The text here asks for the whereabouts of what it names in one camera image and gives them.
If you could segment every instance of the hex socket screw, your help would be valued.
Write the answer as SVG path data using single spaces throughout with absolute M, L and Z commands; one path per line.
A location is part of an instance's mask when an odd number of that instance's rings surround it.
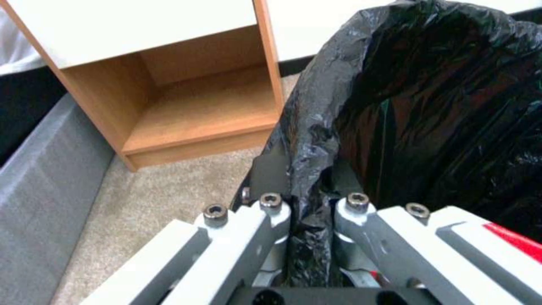
M 364 193 L 350 193 L 346 197 L 346 206 L 353 212 L 365 213 L 371 201 Z
M 228 223 L 228 209 L 221 204 L 211 204 L 203 208 L 203 221 L 210 227 L 222 227 Z
M 277 214 L 282 207 L 282 197 L 278 193 L 265 193 L 260 197 L 260 208 L 268 214 Z
M 405 210 L 424 226 L 427 226 L 431 212 L 425 205 L 417 202 L 409 202 L 406 204 Z

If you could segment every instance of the carpet floor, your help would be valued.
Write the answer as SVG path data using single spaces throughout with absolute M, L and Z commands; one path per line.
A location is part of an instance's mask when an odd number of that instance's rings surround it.
M 288 97 L 299 75 L 282 79 Z M 172 219 L 229 204 L 261 147 L 130 172 L 116 156 L 52 304 L 79 304 Z

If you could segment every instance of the wooden nightstand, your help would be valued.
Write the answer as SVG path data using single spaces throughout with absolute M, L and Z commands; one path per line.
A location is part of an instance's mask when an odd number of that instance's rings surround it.
M 264 0 L 0 0 L 130 170 L 262 145 L 284 101 Z

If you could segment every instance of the gray sofa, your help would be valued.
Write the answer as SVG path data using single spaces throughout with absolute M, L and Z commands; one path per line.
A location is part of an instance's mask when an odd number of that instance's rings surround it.
M 66 94 L 0 169 L 0 303 L 47 304 L 113 150 Z

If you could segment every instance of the black garbage bag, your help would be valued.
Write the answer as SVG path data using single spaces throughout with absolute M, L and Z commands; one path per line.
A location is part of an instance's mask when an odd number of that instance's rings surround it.
M 541 241 L 541 50 L 538 25 L 470 4 L 399 1 L 344 24 L 266 147 L 289 160 L 289 284 L 338 284 L 338 160 L 377 208 L 454 205 Z

